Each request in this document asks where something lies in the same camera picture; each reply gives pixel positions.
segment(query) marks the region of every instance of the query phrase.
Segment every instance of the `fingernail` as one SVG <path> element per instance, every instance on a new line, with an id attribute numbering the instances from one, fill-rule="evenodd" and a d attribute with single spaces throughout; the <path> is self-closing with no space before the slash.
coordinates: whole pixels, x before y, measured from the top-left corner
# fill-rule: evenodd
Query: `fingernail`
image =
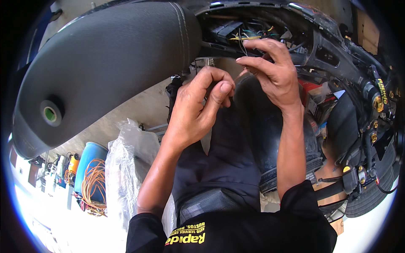
<path id="1" fill-rule="evenodd" d="M 220 90 L 221 90 L 221 92 L 222 92 L 223 94 L 228 94 L 231 89 L 232 89 L 232 85 L 231 85 L 230 83 L 228 83 L 228 82 L 224 82 L 224 83 L 221 85 L 221 88 L 220 88 Z"/>

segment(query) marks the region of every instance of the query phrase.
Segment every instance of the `man's right hand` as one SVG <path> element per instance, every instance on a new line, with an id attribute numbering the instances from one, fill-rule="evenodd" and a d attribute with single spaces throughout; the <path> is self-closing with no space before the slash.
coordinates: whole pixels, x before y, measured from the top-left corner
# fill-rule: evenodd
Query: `man's right hand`
<path id="1" fill-rule="evenodd" d="M 244 56 L 237 59 L 236 63 L 245 66 L 256 75 L 267 97 L 281 109 L 284 115 L 297 110 L 301 111 L 297 72 L 287 47 L 269 38 L 245 40 L 243 45 L 246 48 L 257 48 L 267 53 L 262 58 Z M 274 63 L 267 61 L 269 56 Z"/>

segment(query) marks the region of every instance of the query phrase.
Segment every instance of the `gold bolt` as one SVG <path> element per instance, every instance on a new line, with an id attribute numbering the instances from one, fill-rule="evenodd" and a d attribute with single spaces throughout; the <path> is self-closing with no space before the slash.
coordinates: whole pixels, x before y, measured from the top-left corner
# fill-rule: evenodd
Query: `gold bolt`
<path id="1" fill-rule="evenodd" d="M 375 97 L 375 99 L 373 101 L 373 106 L 375 109 L 377 109 L 377 112 L 379 112 L 379 113 L 382 112 L 382 110 L 384 109 L 384 104 L 382 103 L 380 95 Z"/>
<path id="2" fill-rule="evenodd" d="M 371 135 L 371 142 L 375 143 L 376 141 L 377 141 L 377 134 L 374 133 L 374 134 Z"/>
<path id="3" fill-rule="evenodd" d="M 345 172 L 347 172 L 349 170 L 350 170 L 350 166 L 346 166 L 346 167 L 343 168 L 343 173 L 345 173 Z"/>

